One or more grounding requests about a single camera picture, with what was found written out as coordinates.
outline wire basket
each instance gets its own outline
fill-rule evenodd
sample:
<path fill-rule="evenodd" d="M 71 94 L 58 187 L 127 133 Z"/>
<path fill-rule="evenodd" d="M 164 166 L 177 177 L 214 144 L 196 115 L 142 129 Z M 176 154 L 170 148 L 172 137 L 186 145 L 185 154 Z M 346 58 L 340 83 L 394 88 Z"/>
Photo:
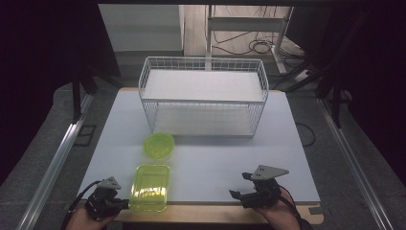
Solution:
<path fill-rule="evenodd" d="M 268 81 L 260 59 L 147 57 L 139 92 L 152 133 L 254 136 Z"/>

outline yellow-green plastic container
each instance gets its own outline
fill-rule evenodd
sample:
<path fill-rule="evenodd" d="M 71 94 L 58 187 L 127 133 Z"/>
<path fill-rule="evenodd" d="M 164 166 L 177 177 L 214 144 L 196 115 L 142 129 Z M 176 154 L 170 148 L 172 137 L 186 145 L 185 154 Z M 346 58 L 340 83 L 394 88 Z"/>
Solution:
<path fill-rule="evenodd" d="M 154 133 L 144 141 L 144 153 L 153 159 L 166 159 L 174 146 L 175 142 L 171 134 Z"/>
<path fill-rule="evenodd" d="M 132 212 L 162 212 L 167 208 L 169 167 L 141 165 L 135 172 L 129 210 Z"/>

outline human hand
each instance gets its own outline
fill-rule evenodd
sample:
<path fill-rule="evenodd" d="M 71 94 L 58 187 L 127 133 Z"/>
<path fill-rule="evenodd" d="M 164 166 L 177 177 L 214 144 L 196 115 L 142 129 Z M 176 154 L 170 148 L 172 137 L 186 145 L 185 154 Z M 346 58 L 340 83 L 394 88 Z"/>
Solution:
<path fill-rule="evenodd" d="M 71 216 L 66 230 L 101 230 L 109 222 L 113 221 L 114 218 L 108 217 L 101 220 L 93 220 L 84 207 L 78 207 Z"/>
<path fill-rule="evenodd" d="M 283 188 L 281 188 L 281 192 L 281 196 L 293 204 L 289 193 Z M 275 230 L 300 230 L 295 215 L 290 208 L 280 200 L 272 207 L 255 208 L 254 210 L 260 213 Z"/>

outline white wire basket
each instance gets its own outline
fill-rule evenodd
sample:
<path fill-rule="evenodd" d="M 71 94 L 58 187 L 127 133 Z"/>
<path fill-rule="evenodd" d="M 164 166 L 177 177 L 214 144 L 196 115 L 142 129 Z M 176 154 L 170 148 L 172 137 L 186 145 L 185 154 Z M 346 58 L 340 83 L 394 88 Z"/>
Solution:
<path fill-rule="evenodd" d="M 147 57 L 139 92 L 152 133 L 252 137 L 268 81 L 260 59 Z"/>

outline wall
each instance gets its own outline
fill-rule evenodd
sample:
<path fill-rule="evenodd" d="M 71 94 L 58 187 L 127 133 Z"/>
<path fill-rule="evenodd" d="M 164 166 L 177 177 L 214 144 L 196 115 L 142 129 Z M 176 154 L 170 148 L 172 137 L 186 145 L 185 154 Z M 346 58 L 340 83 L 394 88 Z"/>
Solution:
<path fill-rule="evenodd" d="M 99 4 L 99 8 L 115 52 L 183 50 L 183 6 Z"/>

